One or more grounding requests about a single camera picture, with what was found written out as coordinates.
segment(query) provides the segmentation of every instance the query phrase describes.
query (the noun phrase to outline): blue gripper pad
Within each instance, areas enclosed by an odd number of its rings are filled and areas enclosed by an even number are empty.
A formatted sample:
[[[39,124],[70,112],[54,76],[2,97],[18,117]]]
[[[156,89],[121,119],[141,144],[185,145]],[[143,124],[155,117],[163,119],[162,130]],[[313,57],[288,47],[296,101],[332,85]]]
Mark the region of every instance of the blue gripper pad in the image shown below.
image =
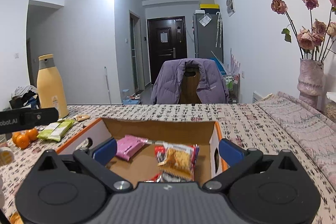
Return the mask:
[[[117,153],[117,141],[109,138],[92,149],[92,158],[102,165],[106,165]]]
[[[225,160],[229,166],[240,162],[246,154],[244,149],[226,139],[221,139],[219,142],[218,152],[220,157]]]

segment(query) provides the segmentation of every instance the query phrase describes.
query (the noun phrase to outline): thermos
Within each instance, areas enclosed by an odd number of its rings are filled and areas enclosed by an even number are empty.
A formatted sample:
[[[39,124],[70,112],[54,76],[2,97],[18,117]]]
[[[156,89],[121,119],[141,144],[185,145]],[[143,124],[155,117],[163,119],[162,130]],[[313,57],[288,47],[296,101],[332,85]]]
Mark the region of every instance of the thermos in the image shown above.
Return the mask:
[[[37,91],[39,93],[41,108],[56,108],[59,118],[64,118],[69,114],[62,78],[55,67],[53,54],[39,57]]]

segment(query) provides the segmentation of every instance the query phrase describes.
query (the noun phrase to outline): green leaf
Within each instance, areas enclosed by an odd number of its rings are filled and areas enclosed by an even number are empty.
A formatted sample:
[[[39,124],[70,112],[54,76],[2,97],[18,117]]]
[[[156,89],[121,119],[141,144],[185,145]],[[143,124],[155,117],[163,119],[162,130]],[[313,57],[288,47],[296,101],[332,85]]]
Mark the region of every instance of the green leaf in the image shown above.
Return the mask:
[[[289,34],[289,30],[287,28],[284,28],[282,30],[281,34]]]
[[[285,41],[292,43],[292,38],[290,34],[285,34]]]

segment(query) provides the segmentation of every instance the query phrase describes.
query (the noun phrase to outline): refrigerator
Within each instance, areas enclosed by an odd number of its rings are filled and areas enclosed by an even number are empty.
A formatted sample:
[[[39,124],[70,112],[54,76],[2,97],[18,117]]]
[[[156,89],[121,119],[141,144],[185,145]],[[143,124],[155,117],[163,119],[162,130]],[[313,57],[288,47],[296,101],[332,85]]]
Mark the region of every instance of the refrigerator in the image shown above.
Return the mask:
[[[219,47],[219,36],[216,47],[216,35],[217,35],[217,20],[218,15],[210,15],[211,21],[203,26],[200,20],[204,17],[204,14],[194,14],[194,38],[195,38],[195,58],[212,58],[214,52],[216,57],[223,62],[223,39],[222,45]]]

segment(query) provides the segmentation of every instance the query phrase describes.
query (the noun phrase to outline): pink vase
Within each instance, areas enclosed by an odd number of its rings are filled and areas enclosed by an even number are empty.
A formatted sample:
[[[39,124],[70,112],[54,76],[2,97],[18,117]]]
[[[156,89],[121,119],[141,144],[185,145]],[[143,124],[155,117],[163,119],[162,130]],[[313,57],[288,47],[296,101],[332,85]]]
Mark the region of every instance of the pink vase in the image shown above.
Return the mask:
[[[297,89],[299,99],[313,108],[317,106],[318,96],[323,93],[323,63],[311,59],[300,59],[300,75]]]

